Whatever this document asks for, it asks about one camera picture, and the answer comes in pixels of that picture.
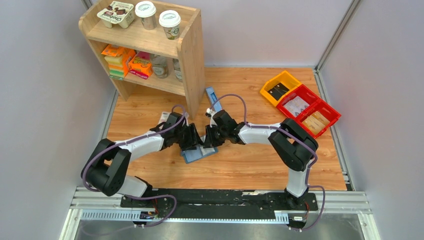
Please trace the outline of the blue leather card holder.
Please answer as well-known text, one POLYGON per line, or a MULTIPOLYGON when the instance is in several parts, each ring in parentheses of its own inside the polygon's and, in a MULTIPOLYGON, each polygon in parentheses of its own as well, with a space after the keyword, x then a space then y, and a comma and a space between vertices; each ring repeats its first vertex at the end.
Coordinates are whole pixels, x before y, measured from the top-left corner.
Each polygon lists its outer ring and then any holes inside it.
POLYGON ((205 148, 203 146, 197 146, 196 149, 181 151, 180 155, 183 157, 186 164, 190 164, 214 155, 217 152, 218 149, 216 147, 205 148))

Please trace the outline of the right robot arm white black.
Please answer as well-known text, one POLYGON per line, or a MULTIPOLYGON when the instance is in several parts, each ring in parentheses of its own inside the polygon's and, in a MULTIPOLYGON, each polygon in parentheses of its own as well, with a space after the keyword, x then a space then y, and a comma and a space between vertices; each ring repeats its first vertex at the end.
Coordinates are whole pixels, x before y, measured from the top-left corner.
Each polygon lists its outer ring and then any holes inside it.
POLYGON ((219 147, 230 141, 232 144, 264 144, 274 148, 276 154, 288 167, 288 183, 285 188, 286 205, 299 209, 306 201, 307 178, 315 162, 319 147, 317 141, 294 119, 286 118, 281 123, 258 125, 237 123, 225 110, 208 109, 205 114, 210 123, 205 127, 204 147, 219 147))

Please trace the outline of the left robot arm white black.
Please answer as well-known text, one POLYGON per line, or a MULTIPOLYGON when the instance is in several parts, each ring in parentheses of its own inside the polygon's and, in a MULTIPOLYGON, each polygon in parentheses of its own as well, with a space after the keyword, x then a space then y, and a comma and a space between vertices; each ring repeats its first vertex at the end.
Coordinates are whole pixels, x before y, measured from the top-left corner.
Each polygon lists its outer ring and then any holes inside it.
POLYGON ((148 207, 153 194, 147 190, 149 184, 127 174, 133 160, 150 153, 160 152, 172 145, 179 145, 181 151, 194 150, 203 141, 194 123, 177 112, 151 128, 143 135, 122 141, 100 140, 81 171, 82 181, 87 189, 101 192, 110 197, 115 194, 131 196, 140 207, 148 207))

